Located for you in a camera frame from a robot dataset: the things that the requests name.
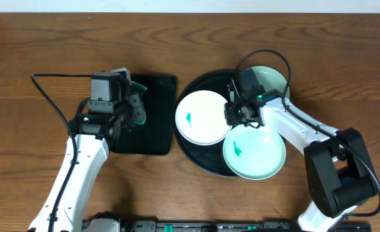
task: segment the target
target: teal stain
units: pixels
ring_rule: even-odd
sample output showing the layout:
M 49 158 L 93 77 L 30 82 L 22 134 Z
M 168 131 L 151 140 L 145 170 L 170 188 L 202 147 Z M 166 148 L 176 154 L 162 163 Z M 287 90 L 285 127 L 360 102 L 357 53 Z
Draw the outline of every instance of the teal stain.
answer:
M 241 151 L 240 147 L 237 146 L 237 144 L 235 143 L 235 141 L 233 142 L 233 144 L 234 144 L 234 153 L 235 153 L 238 157 L 240 157 L 241 152 L 243 152 L 243 151 Z
M 187 113 L 187 122 L 189 123 L 190 127 L 192 127 L 192 125 L 191 125 L 191 113 Z

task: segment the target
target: white plate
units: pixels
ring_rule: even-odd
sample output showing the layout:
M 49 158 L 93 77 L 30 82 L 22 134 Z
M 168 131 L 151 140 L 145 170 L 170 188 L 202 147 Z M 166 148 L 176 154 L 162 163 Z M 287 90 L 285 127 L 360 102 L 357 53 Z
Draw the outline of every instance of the white plate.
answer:
M 276 174 L 286 159 L 281 136 L 268 128 L 239 125 L 226 137 L 223 155 L 228 167 L 240 177 L 262 180 Z
M 175 111 L 175 123 L 188 141 L 202 146 L 223 140 L 231 130 L 224 116 L 227 100 L 218 93 L 201 90 L 188 94 Z

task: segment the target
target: black wire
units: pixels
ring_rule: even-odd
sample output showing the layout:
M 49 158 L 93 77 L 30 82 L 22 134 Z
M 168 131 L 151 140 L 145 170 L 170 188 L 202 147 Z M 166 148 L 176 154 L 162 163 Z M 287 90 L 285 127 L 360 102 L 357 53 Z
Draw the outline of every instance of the black wire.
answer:
M 353 149 L 352 147 L 348 146 L 347 144 L 345 144 L 344 142 L 342 142 L 340 139 L 336 138 L 335 136 L 329 134 L 327 131 L 325 130 L 322 130 L 320 128 L 320 126 L 316 126 L 316 125 L 313 125 L 312 123 L 308 122 L 306 119 L 300 117 L 298 114 L 294 113 L 294 111 L 292 111 L 290 109 L 289 106 L 286 105 L 286 102 L 285 102 L 285 98 L 286 98 L 286 93 L 287 93 L 287 89 L 290 85 L 290 81 L 292 79 L 292 71 L 290 69 L 290 65 L 288 63 L 288 61 L 286 60 L 286 58 L 281 55 L 280 53 L 276 52 L 276 51 L 273 51 L 273 50 L 269 50 L 269 49 L 261 49 L 261 50 L 256 50 L 248 55 L 246 55 L 241 61 L 240 63 L 235 67 L 235 72 L 238 73 L 239 71 L 239 67 L 249 58 L 251 57 L 252 55 L 255 55 L 257 53 L 261 53 L 261 52 L 270 52 L 270 53 L 273 53 L 273 54 L 276 54 L 278 55 L 286 64 L 287 66 L 287 70 L 288 70 L 288 78 L 287 78 L 287 83 L 286 83 L 286 86 L 285 86 L 285 89 L 283 90 L 283 97 L 281 98 L 281 102 L 285 108 L 285 110 L 287 110 L 290 114 L 292 114 L 294 117 L 296 117 L 297 119 L 299 119 L 300 121 L 302 121 L 303 123 L 305 123 L 307 126 L 311 127 L 312 129 L 314 129 L 316 132 L 320 132 L 322 133 L 323 135 L 326 135 L 327 137 L 329 137 L 330 139 L 334 140 L 335 142 L 337 142 L 339 145 L 341 145 L 343 147 L 343 149 L 345 149 L 346 151 L 350 152 L 354 157 L 355 159 L 357 159 L 366 169 L 367 171 L 369 172 L 370 174 L 370 177 L 372 178 L 375 186 L 377 187 L 377 193 L 379 195 L 379 205 L 378 207 L 370 212 L 370 213 L 345 213 L 344 216 L 353 216 L 353 217 L 372 217 L 376 214 L 378 214 L 380 212 L 380 183 L 377 179 L 377 177 L 375 176 L 375 174 L 373 173 L 373 171 L 369 168 L 369 166 L 366 164 L 366 162 L 361 158 L 361 156 L 358 154 L 358 152 Z
M 259 129 L 259 128 L 260 128 L 260 124 L 258 124 L 257 126 L 253 126 L 253 125 L 251 125 L 249 122 L 245 123 L 244 126 L 245 126 L 245 127 L 249 126 L 249 127 L 254 128 L 254 129 Z
M 76 109 L 76 113 L 82 113 L 82 111 L 84 110 L 86 104 L 88 103 L 88 101 L 91 100 L 90 97 L 87 97 L 85 99 L 83 99 L 79 105 L 78 105 L 78 109 Z
M 58 115 L 62 119 L 63 123 L 66 126 L 66 129 L 68 130 L 69 136 L 70 136 L 71 141 L 72 141 L 72 145 L 74 147 L 74 156 L 72 157 L 71 165 L 70 165 L 68 173 L 66 174 L 66 177 L 62 183 L 61 189 L 59 190 L 59 193 L 56 196 L 55 204 L 54 204 L 54 206 L 52 208 L 52 212 L 50 214 L 48 232 L 52 232 L 54 230 L 54 222 L 56 219 L 56 211 L 57 211 L 57 208 L 59 205 L 59 201 L 62 198 L 65 187 L 68 184 L 68 181 L 69 181 L 69 178 L 71 176 L 72 171 L 74 170 L 74 167 L 75 167 L 75 164 L 76 164 L 77 158 L 78 158 L 78 152 L 77 152 L 75 137 L 71 132 L 68 121 L 66 120 L 65 116 L 62 114 L 61 110 L 59 110 L 59 108 L 52 101 L 52 99 L 49 98 L 49 96 L 45 93 L 45 91 L 42 90 L 40 85 L 35 80 L 35 77 L 92 77 L 92 76 L 91 75 L 72 75 L 72 74 L 53 74 L 53 73 L 39 73 L 39 74 L 32 74 L 32 76 L 31 76 L 31 80 L 35 84 L 36 88 L 39 90 L 39 92 L 41 92 L 43 97 L 45 97 L 45 99 L 49 102 L 49 104 L 53 107 L 53 109 L 56 111 L 56 113 L 58 113 Z
M 344 222 L 345 220 L 349 220 L 349 218 L 348 218 L 347 216 L 343 216 L 343 215 L 342 215 L 342 216 L 339 218 L 339 220 L 337 220 L 337 221 L 335 222 L 335 224 L 327 230 L 327 232 L 334 232 L 334 231 L 336 230 L 336 228 L 337 228 L 340 224 L 342 224 L 342 222 Z

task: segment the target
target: green connector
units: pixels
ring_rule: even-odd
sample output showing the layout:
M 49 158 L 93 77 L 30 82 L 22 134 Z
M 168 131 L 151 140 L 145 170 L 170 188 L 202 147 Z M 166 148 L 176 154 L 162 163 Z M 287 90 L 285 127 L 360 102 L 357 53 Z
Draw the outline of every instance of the green connector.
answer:
M 172 232 L 172 229 L 173 229 L 172 225 L 165 225 L 164 226 L 164 232 Z

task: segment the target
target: green marking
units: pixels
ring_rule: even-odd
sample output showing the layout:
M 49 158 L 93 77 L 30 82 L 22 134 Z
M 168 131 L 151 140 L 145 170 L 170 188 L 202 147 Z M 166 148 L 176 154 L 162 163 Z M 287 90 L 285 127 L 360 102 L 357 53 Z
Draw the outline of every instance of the green marking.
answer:
M 172 232 L 173 227 L 172 225 L 165 225 L 164 226 L 164 232 Z
M 187 113 L 187 122 L 189 123 L 190 127 L 192 127 L 192 125 L 191 125 L 191 113 Z
M 238 157 L 240 157 L 241 152 L 243 152 L 243 151 L 241 151 L 240 147 L 237 146 L 237 144 L 235 143 L 235 141 L 233 142 L 233 145 L 234 145 L 234 153 L 235 153 Z

